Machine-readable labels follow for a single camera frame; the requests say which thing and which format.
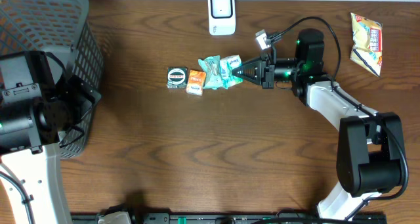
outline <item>plastic packet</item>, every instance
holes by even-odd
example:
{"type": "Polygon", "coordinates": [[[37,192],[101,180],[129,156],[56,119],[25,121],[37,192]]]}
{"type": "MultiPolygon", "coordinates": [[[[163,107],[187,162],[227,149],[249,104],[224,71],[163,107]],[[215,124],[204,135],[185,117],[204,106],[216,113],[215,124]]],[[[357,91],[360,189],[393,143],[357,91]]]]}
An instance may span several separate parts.
{"type": "Polygon", "coordinates": [[[232,70],[241,66],[239,55],[228,56],[220,60],[220,74],[222,75],[223,87],[228,89],[233,85],[242,83],[242,79],[232,75],[232,70]]]}
{"type": "Polygon", "coordinates": [[[205,72],[190,70],[186,92],[192,95],[203,95],[203,85],[205,81],[205,72]]]}
{"type": "Polygon", "coordinates": [[[354,45],[350,59],[379,77],[382,67],[382,24],[351,13],[354,45]]]}
{"type": "Polygon", "coordinates": [[[220,56],[209,56],[206,59],[198,59],[198,64],[207,74],[204,89],[218,89],[223,87],[220,71],[220,56]]]}

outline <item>plastic basket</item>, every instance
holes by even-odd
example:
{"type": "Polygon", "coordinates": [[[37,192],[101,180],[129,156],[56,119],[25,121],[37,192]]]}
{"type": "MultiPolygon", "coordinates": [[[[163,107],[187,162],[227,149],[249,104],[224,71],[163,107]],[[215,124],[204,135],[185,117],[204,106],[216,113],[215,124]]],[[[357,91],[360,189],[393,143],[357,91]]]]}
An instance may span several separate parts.
{"type": "MultiPolygon", "coordinates": [[[[88,0],[0,0],[0,55],[50,51],[66,65],[67,74],[76,74],[98,89],[104,63],[86,21],[88,11],[88,0]]],[[[51,60],[49,63],[54,80],[58,80],[61,68],[51,60]]],[[[62,158],[81,154],[91,120],[92,112],[78,125],[85,136],[62,148],[62,158]]],[[[71,131],[64,143],[77,136],[79,132],[71,131]]]]}

